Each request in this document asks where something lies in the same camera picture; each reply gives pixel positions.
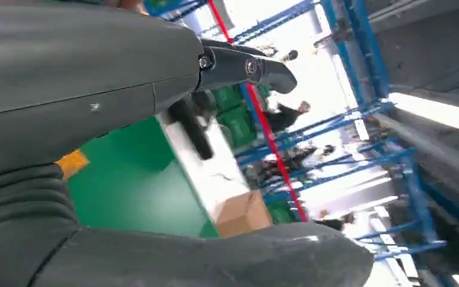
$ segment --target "green bin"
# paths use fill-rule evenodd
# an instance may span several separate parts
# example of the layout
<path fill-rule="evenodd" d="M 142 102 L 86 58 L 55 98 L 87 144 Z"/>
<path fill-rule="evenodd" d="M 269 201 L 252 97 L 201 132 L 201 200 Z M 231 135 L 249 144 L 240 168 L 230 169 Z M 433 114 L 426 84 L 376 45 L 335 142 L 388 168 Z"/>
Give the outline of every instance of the green bin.
<path fill-rule="evenodd" d="M 291 217 L 289 206 L 286 201 L 279 200 L 273 203 L 267 204 L 267 209 L 272 217 L 274 224 L 292 223 L 296 220 Z"/>
<path fill-rule="evenodd" d="M 250 112 L 240 105 L 217 116 L 223 133 L 232 148 L 241 148 L 256 140 L 256 129 Z"/>
<path fill-rule="evenodd" d="M 213 90 L 212 93 L 215 97 L 217 110 L 219 112 L 225 112 L 229 109 L 233 109 L 236 106 L 241 105 L 243 101 L 242 93 L 238 85 L 219 88 L 217 90 Z"/>
<path fill-rule="evenodd" d="M 261 99 L 266 99 L 270 97 L 270 88 L 267 86 L 258 86 L 258 93 Z"/>

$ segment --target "red pole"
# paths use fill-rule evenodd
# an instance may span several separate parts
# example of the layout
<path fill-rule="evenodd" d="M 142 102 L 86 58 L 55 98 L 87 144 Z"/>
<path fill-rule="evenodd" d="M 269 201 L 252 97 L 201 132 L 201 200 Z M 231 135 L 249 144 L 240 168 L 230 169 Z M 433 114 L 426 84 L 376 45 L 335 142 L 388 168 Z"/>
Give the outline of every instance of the red pole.
<path fill-rule="evenodd" d="M 221 15 L 219 14 L 219 11 L 217 10 L 217 7 L 215 7 L 215 4 L 213 0 L 208 0 L 210 9 L 212 9 L 212 13 L 215 17 L 215 20 L 217 21 L 217 24 L 221 28 L 222 33 L 224 34 L 224 37 L 228 41 L 228 43 L 233 43 L 233 39 L 230 38 L 230 35 L 228 34 L 228 30 L 226 29 L 226 26 L 224 25 L 224 22 L 222 21 Z M 300 215 L 300 218 L 302 221 L 307 222 L 308 218 L 304 212 L 303 207 L 301 206 L 300 202 L 298 201 L 298 196 L 296 196 L 296 191 L 293 188 L 293 185 L 291 184 L 291 179 L 289 177 L 289 174 L 286 170 L 286 165 L 284 164 L 283 160 L 280 158 L 279 151 L 276 147 L 276 143 L 273 139 L 273 133 L 270 128 L 270 125 L 268 125 L 268 120 L 265 117 L 265 114 L 263 114 L 263 111 L 261 110 L 261 107 L 259 106 L 258 98 L 256 97 L 256 93 L 254 92 L 254 88 L 252 87 L 251 84 L 247 83 L 247 91 L 249 92 L 249 96 L 252 102 L 252 105 L 254 106 L 254 109 L 256 110 L 256 113 L 258 114 L 258 120 L 261 122 L 261 125 L 263 126 L 263 132 L 265 134 L 265 140 L 268 142 L 268 145 L 270 146 L 272 152 L 275 154 L 277 157 L 277 167 L 279 168 L 279 171 L 284 177 L 284 181 L 286 182 L 287 188 L 289 189 L 289 195 L 291 196 L 291 199 L 295 203 L 296 208 L 298 209 L 298 213 Z"/>

